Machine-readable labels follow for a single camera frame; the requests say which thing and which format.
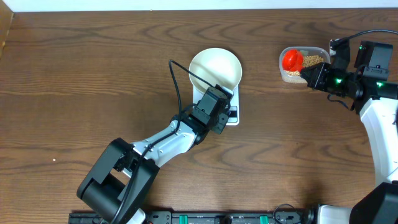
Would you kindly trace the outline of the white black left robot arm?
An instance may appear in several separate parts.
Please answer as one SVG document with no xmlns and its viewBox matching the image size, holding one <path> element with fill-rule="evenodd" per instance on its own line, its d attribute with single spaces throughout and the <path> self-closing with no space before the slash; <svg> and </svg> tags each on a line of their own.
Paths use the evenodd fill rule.
<svg viewBox="0 0 398 224">
<path fill-rule="evenodd" d="M 234 92 L 209 87 L 196 104 L 181 109 L 170 124 L 142 141 L 111 141 L 80 184 L 76 195 L 108 223 L 143 223 L 141 205 L 160 168 L 200 144 L 213 131 L 221 134 Z"/>
</svg>

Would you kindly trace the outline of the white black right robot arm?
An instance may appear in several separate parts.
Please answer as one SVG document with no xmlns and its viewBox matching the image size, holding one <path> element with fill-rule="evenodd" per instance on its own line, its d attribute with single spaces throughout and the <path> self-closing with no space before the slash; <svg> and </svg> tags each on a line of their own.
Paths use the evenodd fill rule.
<svg viewBox="0 0 398 224">
<path fill-rule="evenodd" d="M 397 84 L 389 82 L 392 45 L 362 41 L 354 66 L 348 39 L 330 42 L 332 63 L 304 68 L 300 76 L 314 90 L 353 100 L 368 134 L 375 188 L 351 208 L 320 205 L 317 223 L 397 223 Z"/>
</svg>

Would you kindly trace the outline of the red measuring scoop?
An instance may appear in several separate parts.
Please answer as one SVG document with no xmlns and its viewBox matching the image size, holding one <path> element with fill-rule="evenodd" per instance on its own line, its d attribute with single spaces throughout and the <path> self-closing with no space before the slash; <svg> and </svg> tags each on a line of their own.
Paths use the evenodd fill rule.
<svg viewBox="0 0 398 224">
<path fill-rule="evenodd" d="M 300 72 L 303 69 L 303 54 L 297 49 L 288 50 L 282 58 L 282 68 L 288 72 Z"/>
</svg>

